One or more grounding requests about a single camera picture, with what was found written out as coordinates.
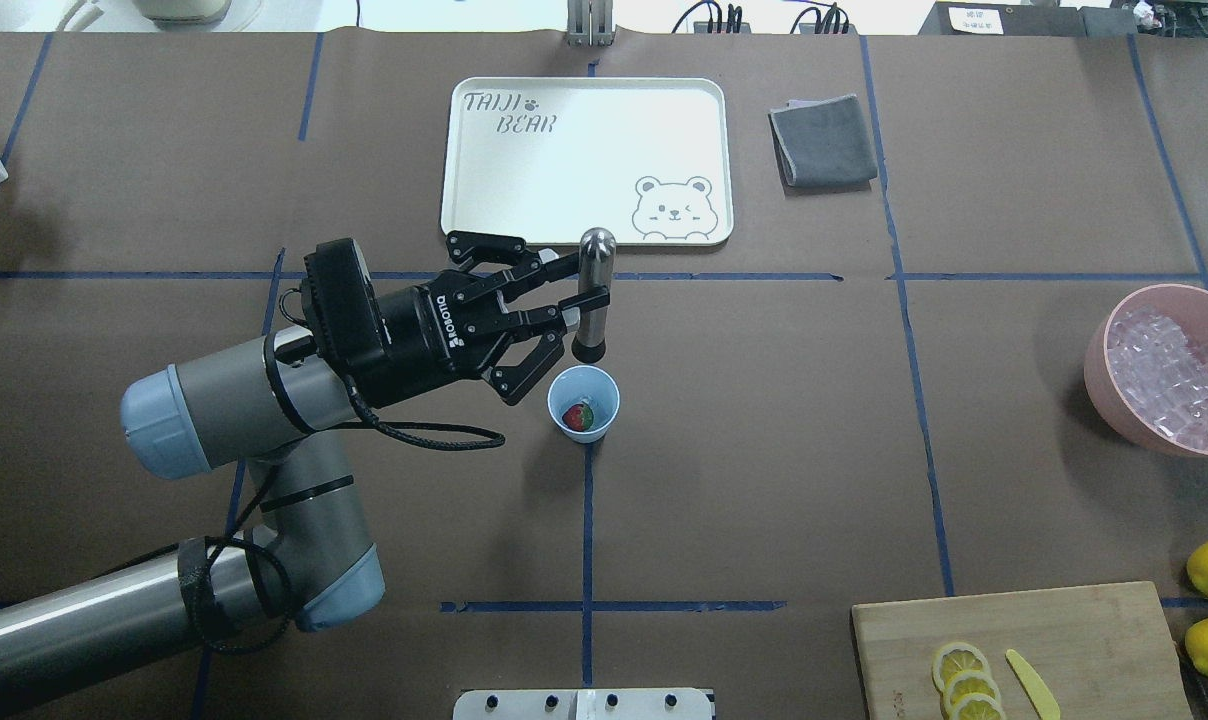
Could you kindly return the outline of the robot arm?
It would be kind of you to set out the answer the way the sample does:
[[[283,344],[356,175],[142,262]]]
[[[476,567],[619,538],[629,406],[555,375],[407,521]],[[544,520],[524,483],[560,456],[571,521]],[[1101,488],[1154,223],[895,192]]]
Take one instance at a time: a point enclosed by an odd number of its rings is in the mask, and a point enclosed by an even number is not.
[[[300,259],[246,240],[110,237],[89,259],[54,236],[0,231],[0,605],[121,562],[217,536],[251,484],[238,468],[169,482],[124,443],[124,388],[162,364],[274,323]],[[561,439],[544,401],[505,410],[472,383],[394,411],[509,436],[439,454],[352,430],[385,600],[342,628],[289,631],[265,651],[182,650],[36,706],[28,719],[447,718],[467,689],[616,683],[592,587],[598,452]]]

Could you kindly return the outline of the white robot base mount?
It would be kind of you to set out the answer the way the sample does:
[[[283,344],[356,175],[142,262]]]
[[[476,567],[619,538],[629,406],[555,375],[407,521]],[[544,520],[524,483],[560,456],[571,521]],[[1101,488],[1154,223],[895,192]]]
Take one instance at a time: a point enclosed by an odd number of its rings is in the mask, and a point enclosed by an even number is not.
[[[476,689],[453,719],[715,719],[712,691],[660,689]]]

